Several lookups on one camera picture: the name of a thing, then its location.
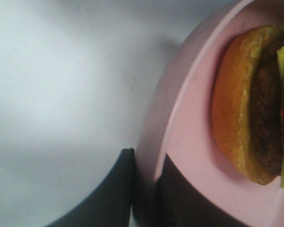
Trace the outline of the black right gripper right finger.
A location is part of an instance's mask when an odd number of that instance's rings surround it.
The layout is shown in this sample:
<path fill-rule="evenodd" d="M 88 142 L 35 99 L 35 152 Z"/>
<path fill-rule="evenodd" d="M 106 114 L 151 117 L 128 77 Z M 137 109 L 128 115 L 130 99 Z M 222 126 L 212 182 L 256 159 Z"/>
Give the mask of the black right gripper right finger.
<path fill-rule="evenodd" d="M 156 227 L 245 227 L 206 199 L 180 173 L 168 155 L 155 195 Z"/>

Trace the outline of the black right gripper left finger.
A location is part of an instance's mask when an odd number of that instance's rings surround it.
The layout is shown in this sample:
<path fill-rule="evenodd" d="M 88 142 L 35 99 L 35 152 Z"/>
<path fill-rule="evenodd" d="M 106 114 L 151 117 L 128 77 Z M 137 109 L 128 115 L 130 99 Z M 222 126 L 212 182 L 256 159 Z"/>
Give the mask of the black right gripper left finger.
<path fill-rule="evenodd" d="M 50 227 L 127 227 L 130 222 L 134 149 L 123 149 L 101 184 Z"/>

